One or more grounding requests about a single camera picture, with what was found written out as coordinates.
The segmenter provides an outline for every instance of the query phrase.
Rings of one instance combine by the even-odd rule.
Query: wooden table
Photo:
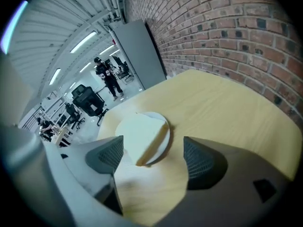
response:
[[[266,98],[236,82],[196,70],[166,80],[105,114],[98,139],[114,136],[129,113],[155,111],[173,132],[166,157],[133,166],[125,154],[115,173],[124,216],[151,226],[183,198],[188,179],[183,137],[251,150],[293,180],[300,157],[299,128]]]
[[[62,128],[58,135],[53,135],[51,142],[54,143],[55,145],[59,146],[61,140],[63,139],[63,136],[68,132],[69,131],[66,128]]]

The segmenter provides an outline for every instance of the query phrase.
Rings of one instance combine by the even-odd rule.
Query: fluorescent light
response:
[[[91,32],[88,36],[81,40],[80,43],[75,46],[75,48],[71,50],[71,53],[75,53],[85,42],[87,42],[95,34],[97,34],[95,31]]]
[[[55,82],[55,80],[56,80],[57,76],[59,75],[60,71],[61,71],[60,68],[58,68],[58,69],[55,71],[55,73],[54,73],[54,75],[53,75],[53,77],[52,77],[52,79],[51,79],[49,85],[52,85],[52,84]]]
[[[76,83],[74,82],[74,83],[71,85],[70,89],[71,89],[75,84],[76,84]]]
[[[86,65],[85,67],[83,67],[83,68],[80,70],[80,72],[83,72],[83,71],[85,70],[85,68],[87,68],[90,64],[91,64],[90,62],[87,63],[87,65]]]
[[[114,53],[111,53],[109,56],[112,56],[113,54],[116,54],[120,50],[116,50]]]
[[[25,7],[27,6],[27,1],[22,1],[17,10],[15,11],[13,17],[9,21],[8,26],[5,28],[4,34],[1,38],[1,49],[4,54],[7,54],[9,51],[9,43],[13,36],[13,32],[15,30],[15,27],[18,23],[19,18],[21,17],[21,14],[23,13]]]
[[[110,47],[108,47],[107,49],[105,49],[104,51],[102,51],[99,55],[105,53],[106,51],[110,50],[110,49],[113,48],[113,47],[114,47],[114,45],[111,45]]]

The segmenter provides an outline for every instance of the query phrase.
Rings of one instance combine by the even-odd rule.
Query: person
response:
[[[123,91],[113,75],[113,70],[110,68],[110,66],[106,62],[102,61],[99,57],[96,57],[94,62],[96,64],[96,74],[105,82],[105,85],[108,87],[109,91],[114,97],[114,101],[117,99],[114,87],[117,88],[118,93],[120,93],[120,96],[122,97]]]
[[[37,118],[37,121],[38,121],[38,125],[42,126],[40,132],[47,134],[51,138],[53,136],[52,122],[47,120],[42,120],[41,118]]]
[[[48,135],[45,135],[43,133],[39,134],[41,138],[46,139],[47,141],[51,142],[52,138],[50,138]]]

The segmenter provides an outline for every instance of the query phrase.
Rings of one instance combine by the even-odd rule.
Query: white ceiling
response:
[[[29,0],[28,3],[12,37],[9,57],[22,79],[35,90],[34,96],[44,97],[77,77],[88,62],[113,44],[103,26],[110,22],[109,13],[101,0]],[[110,23],[112,28],[122,24],[121,21]],[[70,53],[92,31],[98,34]],[[102,59],[114,50],[104,53]],[[57,68],[62,70],[50,86]]]

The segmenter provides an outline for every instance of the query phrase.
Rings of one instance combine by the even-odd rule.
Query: chair backrest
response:
[[[80,115],[77,113],[74,105],[72,104],[67,104],[65,106],[66,112],[71,116],[72,120],[78,120],[80,118]]]
[[[84,86],[83,84],[80,84],[79,86],[77,86],[72,92],[72,98],[76,98],[77,96],[81,95],[84,91],[84,89],[86,88],[86,86]]]
[[[119,136],[89,151],[85,156],[85,161],[98,173],[114,175],[122,156],[123,136]]]
[[[103,111],[104,102],[96,95],[91,87],[86,87],[73,103],[89,116],[99,116]]]
[[[189,137],[184,137],[183,144],[188,190],[211,188],[224,177],[228,164],[222,153]]]

